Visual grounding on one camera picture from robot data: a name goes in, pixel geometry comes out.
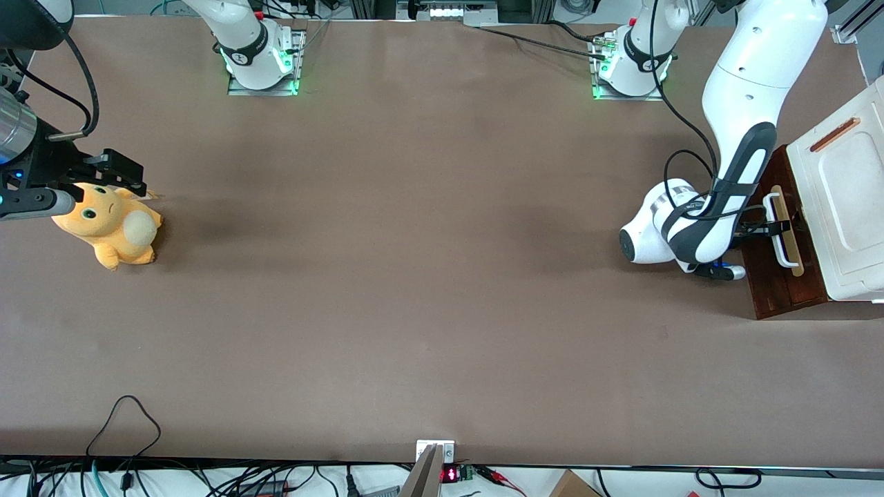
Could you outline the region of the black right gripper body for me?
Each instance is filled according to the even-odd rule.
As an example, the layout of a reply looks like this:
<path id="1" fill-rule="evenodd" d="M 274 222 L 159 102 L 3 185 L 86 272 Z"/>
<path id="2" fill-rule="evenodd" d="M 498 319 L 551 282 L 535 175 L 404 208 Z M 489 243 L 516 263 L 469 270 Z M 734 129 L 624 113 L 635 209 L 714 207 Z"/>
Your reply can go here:
<path id="1" fill-rule="evenodd" d="M 98 178 L 97 169 L 85 162 L 89 155 L 78 150 L 73 142 L 51 142 L 47 137 L 57 129 L 38 121 L 31 144 L 7 163 L 7 186 L 22 188 L 56 188 L 58 184 L 89 183 L 106 186 Z"/>

